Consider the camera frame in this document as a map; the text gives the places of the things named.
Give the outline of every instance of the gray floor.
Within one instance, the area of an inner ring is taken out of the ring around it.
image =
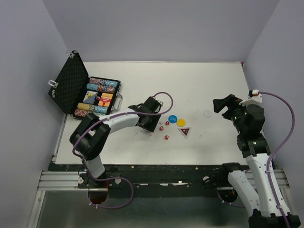
[[[119,205],[126,199],[108,199]],[[47,192],[39,228],[246,228],[245,209],[220,203],[219,199],[134,199],[122,209],[89,207],[85,192]]]

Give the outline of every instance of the red and white triangle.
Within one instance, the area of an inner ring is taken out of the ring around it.
[[[185,138],[188,138],[191,128],[185,127],[185,128],[179,128],[179,131],[182,133]]]

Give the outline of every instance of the wall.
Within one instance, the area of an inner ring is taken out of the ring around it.
[[[244,61],[279,0],[43,0],[84,61]]]
[[[279,152],[276,163],[283,167],[291,186],[293,201],[304,220],[304,1],[281,0],[245,62],[250,88],[276,93],[285,98],[295,112],[295,129]],[[264,96],[264,127],[271,149],[288,134],[291,115],[276,98]]]
[[[63,118],[47,81],[66,46],[40,0],[1,1],[0,31],[0,226],[24,228]]]

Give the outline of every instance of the yellow disc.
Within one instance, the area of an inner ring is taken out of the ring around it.
[[[186,121],[184,119],[178,119],[176,124],[179,126],[179,127],[183,127],[186,125]]]

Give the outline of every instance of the blue disc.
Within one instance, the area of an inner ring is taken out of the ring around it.
[[[177,121],[177,117],[175,116],[175,115],[171,115],[171,116],[169,116],[169,122],[170,123],[176,123],[176,121]]]

